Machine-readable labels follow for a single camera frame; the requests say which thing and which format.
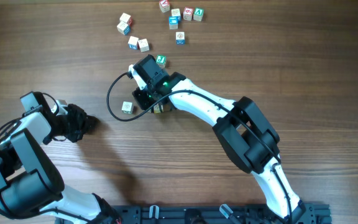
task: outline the block with letter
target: block with letter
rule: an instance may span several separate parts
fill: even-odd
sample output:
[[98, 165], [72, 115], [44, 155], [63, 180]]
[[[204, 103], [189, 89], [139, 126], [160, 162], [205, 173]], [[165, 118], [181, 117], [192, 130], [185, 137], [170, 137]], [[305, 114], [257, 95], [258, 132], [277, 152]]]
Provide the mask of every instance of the block with letter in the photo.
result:
[[153, 107], [153, 111], [154, 113], [163, 113], [164, 108], [160, 104], [157, 104]]
[[172, 16], [175, 16], [178, 18], [178, 22], [181, 21], [180, 9], [172, 9], [171, 13], [172, 13]]
[[193, 17], [193, 11], [194, 9], [186, 7], [185, 10], [183, 11], [183, 19], [191, 21]]
[[122, 112], [132, 114], [134, 112], [134, 104], [131, 102], [124, 101], [122, 104]]
[[143, 39], [143, 40], [138, 41], [138, 44], [139, 44], [139, 48], [140, 48], [141, 52], [145, 52], [145, 51], [150, 50], [149, 49], [149, 43], [147, 42], [147, 39]]
[[177, 29], [178, 28], [178, 18], [176, 16], [169, 17], [169, 29]]
[[122, 13], [122, 16], [119, 18], [120, 21], [125, 22], [129, 26], [132, 24], [132, 17], [125, 12]]
[[196, 8], [196, 10], [194, 11], [193, 19], [201, 22], [203, 20], [203, 15], [204, 9]]
[[185, 44], [185, 33], [177, 32], [177, 44]]
[[128, 41], [129, 48], [132, 48], [135, 50], [139, 49], [139, 45], [137, 43], [138, 41], [139, 41], [139, 38], [131, 36]]
[[126, 24], [125, 22], [120, 22], [118, 25], [117, 25], [117, 30], [124, 34], [124, 35], [127, 35], [129, 33], [129, 31], [131, 31], [131, 28], [129, 27], [128, 24]]
[[160, 68], [165, 68], [165, 65], [167, 64], [167, 58], [164, 55], [157, 55], [155, 62], [157, 65], [159, 65]]
[[161, 0], [160, 1], [160, 9], [162, 12], [168, 12], [169, 11], [169, 2], [168, 0]]

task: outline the black cable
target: black cable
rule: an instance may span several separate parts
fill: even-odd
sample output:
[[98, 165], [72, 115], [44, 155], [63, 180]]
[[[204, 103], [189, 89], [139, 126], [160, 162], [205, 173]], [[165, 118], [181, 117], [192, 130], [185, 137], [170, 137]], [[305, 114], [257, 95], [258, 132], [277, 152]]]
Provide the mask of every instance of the black cable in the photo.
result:
[[284, 186], [283, 182], [281, 181], [280, 176], [279, 176], [278, 173], [277, 173], [276, 166], [279, 166], [279, 165], [280, 165], [279, 163], [273, 164], [273, 165], [272, 165], [272, 171], [273, 171], [273, 173], [274, 173], [274, 176], [277, 178], [278, 183], [280, 184], [281, 188], [282, 188], [283, 191], [284, 191], [284, 195], [285, 195], [285, 198], [287, 199], [287, 204], [288, 204], [288, 209], [289, 209], [289, 214], [290, 214], [290, 217], [289, 217], [289, 219], [288, 219], [288, 224], [292, 224], [291, 198], [290, 198], [290, 196], [288, 195], [288, 192], [287, 192], [287, 190], [285, 189], [285, 186]]
[[239, 117], [237, 117], [236, 115], [232, 114], [231, 111], [229, 111], [228, 109], [226, 109], [222, 104], [220, 103], [217, 103], [215, 102], [214, 100], [212, 100], [211, 98], [201, 94], [201, 93], [198, 93], [198, 92], [195, 92], [193, 90], [178, 90], [178, 91], [173, 91], [173, 92], [170, 92], [168, 93], [167, 95], [161, 97], [159, 100], [157, 100], [155, 103], [153, 103], [149, 108], [147, 108], [145, 111], [141, 112], [141, 114], [138, 114], [137, 116], [134, 116], [132, 118], [129, 118], [129, 119], [122, 119], [122, 118], [119, 118], [117, 117], [112, 111], [111, 111], [111, 108], [110, 108], [110, 102], [109, 102], [109, 97], [110, 97], [110, 92], [111, 92], [111, 89], [112, 87], [118, 82], [118, 80], [120, 78], [122, 78], [123, 76], [127, 75], [128, 72], [126, 73], [123, 73], [122, 75], [120, 75], [110, 86], [108, 92], [107, 92], [107, 97], [106, 97], [106, 103], [107, 103], [107, 109], [109, 110], [111, 116], [113, 116], [114, 118], [116, 118], [117, 120], [119, 121], [133, 121], [137, 118], [140, 118], [141, 116], [143, 116], [144, 114], [146, 114], [149, 110], [151, 110], [155, 105], [157, 105], [158, 103], [160, 103], [162, 100], [164, 100], [165, 98], [169, 97], [170, 95], [174, 95], [174, 94], [177, 94], [177, 93], [189, 93], [189, 94], [194, 94], [194, 95], [197, 95], [197, 96], [200, 96], [206, 100], [208, 100], [209, 102], [211, 102], [212, 104], [216, 105], [219, 109], [222, 109], [224, 110], [225, 112], [227, 112], [231, 117], [233, 117], [238, 123], [240, 123], [241, 125], [243, 125], [246, 130], [248, 130], [251, 135], [253, 135], [253, 137], [256, 138], [256, 140], [258, 140], [258, 142], [263, 145], [264, 148], [266, 148], [266, 150], [268, 150], [268, 152], [278, 161], [279, 164], [281, 164], [281, 159], [275, 155], [275, 153], [271, 150], [271, 148], [269, 148], [268, 145], [266, 145], [266, 143], [264, 143], [251, 129], [250, 127], [248, 127], [248, 125], [246, 125]]
[[15, 119], [13, 119], [13, 120], [11, 120], [11, 121], [8, 121], [6, 124], [2, 125], [2, 126], [0, 127], [0, 131], [2, 130], [2, 128], [5, 128], [5, 126], [6, 126], [6, 128], [5, 128], [3, 131], [1, 131], [0, 137], [1, 137], [3, 134], [5, 134], [6, 131], [7, 131], [10, 127], [12, 127], [13, 125], [15, 125], [15, 124], [16, 124], [16, 121], [18, 121], [18, 120], [20, 120], [20, 118], [15, 118]]
[[65, 137], [64, 139], [57, 139], [55, 137], [52, 138], [54, 141], [66, 141], [67, 140], [67, 137]]
[[58, 113], [59, 113], [59, 105], [57, 104], [55, 98], [53, 98], [53, 97], [52, 97], [51, 95], [49, 95], [48, 93], [42, 93], [42, 94], [44, 94], [45, 96], [49, 96], [49, 97], [53, 100], [53, 102], [55, 102], [56, 111], [55, 111], [53, 114], [54, 114], [54, 115], [58, 114]]

